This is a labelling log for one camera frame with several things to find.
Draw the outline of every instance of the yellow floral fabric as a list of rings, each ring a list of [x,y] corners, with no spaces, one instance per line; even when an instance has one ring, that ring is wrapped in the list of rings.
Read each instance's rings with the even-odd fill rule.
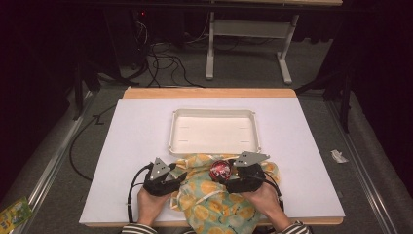
[[[172,209],[185,213],[189,225],[198,234],[250,234],[255,229],[260,213],[240,194],[230,194],[225,186],[209,177],[210,166],[217,160],[235,159],[234,154],[190,154],[176,161],[171,172],[175,177],[187,172],[179,191],[172,194]],[[261,167],[275,181],[279,169],[272,162],[263,161]],[[231,179],[237,178],[233,169]]]

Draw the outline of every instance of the desk leg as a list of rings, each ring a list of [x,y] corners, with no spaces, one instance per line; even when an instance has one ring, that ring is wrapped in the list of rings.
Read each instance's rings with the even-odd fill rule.
[[[213,27],[215,21],[214,12],[209,13],[209,46],[206,57],[206,79],[213,79]]]
[[[291,76],[289,75],[288,67],[286,66],[285,57],[288,51],[289,45],[291,44],[292,35],[294,35],[295,27],[297,26],[298,15],[294,15],[291,24],[288,28],[284,39],[284,45],[282,52],[277,53],[277,59],[279,61],[280,70],[282,71],[282,79],[286,85],[292,84]]]

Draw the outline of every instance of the human hand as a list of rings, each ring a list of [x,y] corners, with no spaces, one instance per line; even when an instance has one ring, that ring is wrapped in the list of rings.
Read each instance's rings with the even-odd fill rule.
[[[241,195],[252,203],[256,210],[270,219],[278,231],[283,231],[292,224],[280,207],[276,189],[270,184],[264,182],[256,191],[244,192]]]
[[[151,226],[164,207],[170,194],[157,197],[151,195],[143,187],[137,193],[138,224]]]

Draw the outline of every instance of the white desk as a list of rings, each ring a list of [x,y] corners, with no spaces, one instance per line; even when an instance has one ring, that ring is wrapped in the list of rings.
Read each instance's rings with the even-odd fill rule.
[[[179,108],[235,108],[254,111],[261,152],[271,155],[270,160],[280,167],[280,189],[286,214],[308,224],[342,222],[345,216],[343,209],[300,103],[297,97],[291,95],[293,91],[140,90],[148,91],[152,94],[150,97],[156,99],[140,97],[139,89],[136,89],[136,97],[143,99],[119,100],[80,223],[88,226],[123,226],[128,222],[126,203],[131,180],[136,172],[150,161],[153,162],[155,157],[162,158],[167,164],[176,160],[169,155],[168,145],[172,112]],[[181,98],[193,96],[202,98]],[[143,178],[144,175],[141,175],[137,181],[143,181]],[[136,187],[133,191],[134,219],[137,210],[135,194],[138,189]],[[165,207],[155,225],[187,224],[183,213]]]

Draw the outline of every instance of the wooden table edge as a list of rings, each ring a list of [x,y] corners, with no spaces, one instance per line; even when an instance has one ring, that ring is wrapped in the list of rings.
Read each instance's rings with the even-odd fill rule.
[[[161,98],[297,98],[292,89],[127,88],[123,99]]]
[[[343,222],[343,217],[297,217],[291,218],[291,222],[295,220],[300,220],[307,225],[339,225]],[[85,222],[82,223],[89,227],[123,227],[127,225],[126,222]],[[258,226],[271,226],[271,223],[268,219],[261,219]],[[162,221],[162,222],[155,222],[154,227],[189,227],[188,222],[186,221]]]

